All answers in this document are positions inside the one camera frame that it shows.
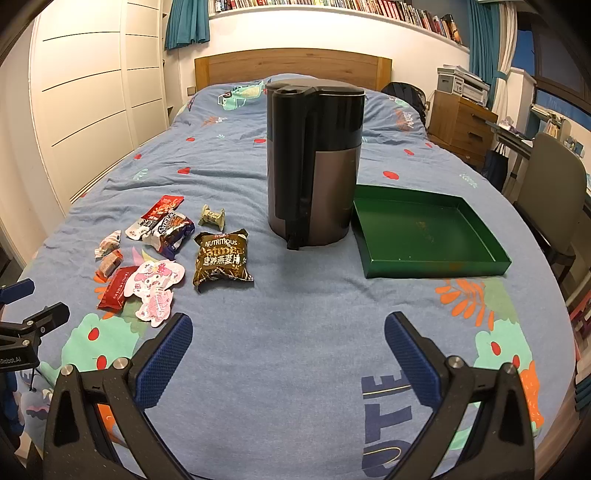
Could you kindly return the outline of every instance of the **window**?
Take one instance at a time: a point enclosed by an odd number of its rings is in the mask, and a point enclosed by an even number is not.
[[[512,66],[535,76],[534,34],[531,30],[517,31],[517,44]]]
[[[565,102],[562,98],[543,90],[538,90],[535,96],[535,102],[538,105],[545,106],[550,110],[561,113],[591,131],[591,115],[583,112],[580,108]]]
[[[558,106],[560,100],[562,110],[547,106],[564,115],[567,115],[566,111],[577,117],[591,114],[591,90],[560,39],[539,15],[519,12],[517,25],[517,47],[512,65],[535,78],[537,87],[543,90],[541,101],[554,102]]]

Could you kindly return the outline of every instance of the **kettle handle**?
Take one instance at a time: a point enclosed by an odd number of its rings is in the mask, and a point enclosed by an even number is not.
[[[316,99],[313,87],[287,86],[273,93],[275,215],[285,220],[287,248],[308,239],[316,157]]]

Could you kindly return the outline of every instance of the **black backpack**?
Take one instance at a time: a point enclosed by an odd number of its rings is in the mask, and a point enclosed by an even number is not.
[[[382,93],[400,98],[413,107],[425,125],[427,115],[425,114],[425,93],[409,83],[390,82],[383,89]]]

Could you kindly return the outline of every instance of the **bed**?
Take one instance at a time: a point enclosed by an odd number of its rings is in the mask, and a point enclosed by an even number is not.
[[[44,337],[35,374],[18,375],[21,421],[37,446],[60,366],[104,368],[156,335],[135,317],[137,301],[115,315],[96,308],[105,285],[93,278],[93,250],[164,194],[183,195],[178,211],[195,221],[204,203],[225,208],[225,231],[249,233],[248,270],[255,279],[219,281],[198,293],[191,283],[197,245],[188,240],[177,255],[186,276],[174,287],[173,312],[191,317],[193,342],[147,414],[189,472],[216,480],[383,477],[430,415],[384,341],[384,319],[394,310],[446,355],[485,368],[513,362],[540,444],[574,370],[560,290],[504,197],[430,143],[408,104],[374,91],[390,71],[388,59],[328,50],[196,59],[198,93],[168,131],[130,153],[72,206],[23,273],[34,280],[34,295],[4,313],[20,322],[57,301],[71,311],[68,324]],[[366,88],[358,183],[464,197],[511,257],[506,274],[367,280],[351,232],[327,247],[286,250],[267,224],[264,86],[292,73]],[[162,258],[128,238],[121,248],[123,265]],[[475,413],[470,407],[440,472],[453,466]],[[108,412],[103,418],[123,443]],[[118,451],[125,460],[124,446]]]

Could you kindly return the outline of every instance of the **blue gripper pad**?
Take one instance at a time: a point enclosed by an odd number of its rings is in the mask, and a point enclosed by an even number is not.
[[[140,409],[156,406],[192,339],[193,323],[182,314],[137,376],[134,402]]]
[[[14,285],[10,285],[9,287],[0,288],[0,305],[8,305],[13,301],[27,297],[32,294],[34,290],[35,284],[30,278],[21,280]]]
[[[386,317],[384,333],[390,350],[407,376],[421,405],[437,409],[441,403],[441,379],[417,343],[423,338],[400,312],[391,313]]]

